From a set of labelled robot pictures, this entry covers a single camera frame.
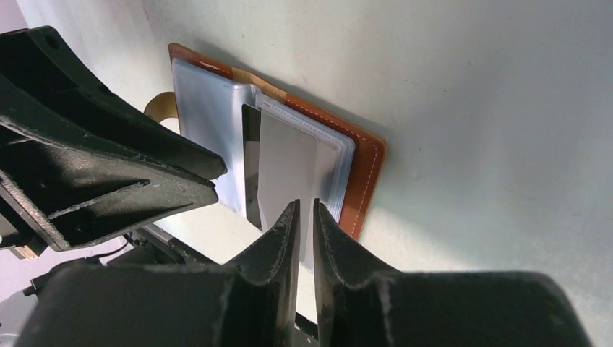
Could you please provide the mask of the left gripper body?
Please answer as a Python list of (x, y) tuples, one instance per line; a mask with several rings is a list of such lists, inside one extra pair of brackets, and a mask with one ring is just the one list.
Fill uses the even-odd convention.
[(18, 259), (33, 259), (48, 247), (40, 237), (40, 226), (8, 191), (1, 191), (1, 250), (8, 249)]

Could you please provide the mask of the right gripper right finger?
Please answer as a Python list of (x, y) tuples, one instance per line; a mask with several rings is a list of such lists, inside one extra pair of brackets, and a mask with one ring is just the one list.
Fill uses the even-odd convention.
[(313, 204), (321, 346), (590, 346), (565, 292), (525, 271), (405, 273)]

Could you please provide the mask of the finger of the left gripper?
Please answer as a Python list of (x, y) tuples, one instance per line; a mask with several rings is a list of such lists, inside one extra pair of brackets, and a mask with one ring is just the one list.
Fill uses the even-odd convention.
[(218, 154), (166, 129), (111, 92), (51, 26), (1, 34), (1, 74), (95, 136), (208, 180), (227, 172)]
[(101, 139), (68, 121), (1, 116), (1, 191), (57, 251), (88, 247), (211, 205), (213, 184)]

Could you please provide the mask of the grey credit card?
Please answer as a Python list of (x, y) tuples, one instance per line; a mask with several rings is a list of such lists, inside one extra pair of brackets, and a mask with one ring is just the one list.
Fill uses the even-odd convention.
[(258, 203), (262, 229), (268, 230), (288, 203), (300, 200), (300, 261), (313, 268), (312, 192), (318, 140), (262, 111)]

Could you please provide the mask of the brown leather card holder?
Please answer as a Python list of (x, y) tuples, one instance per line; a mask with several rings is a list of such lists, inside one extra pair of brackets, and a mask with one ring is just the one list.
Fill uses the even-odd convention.
[(387, 152), (385, 141), (366, 130), (287, 93), (246, 70), (210, 59), (178, 43), (168, 45), (174, 91), (161, 93), (145, 113), (156, 121), (174, 117), (181, 136), (219, 154), (225, 173), (211, 178), (219, 202), (246, 215), (244, 151), (240, 145), (243, 105), (272, 111), (315, 136), (349, 147), (349, 172), (335, 176), (333, 190), (341, 205), (330, 200), (340, 228), (358, 239)]

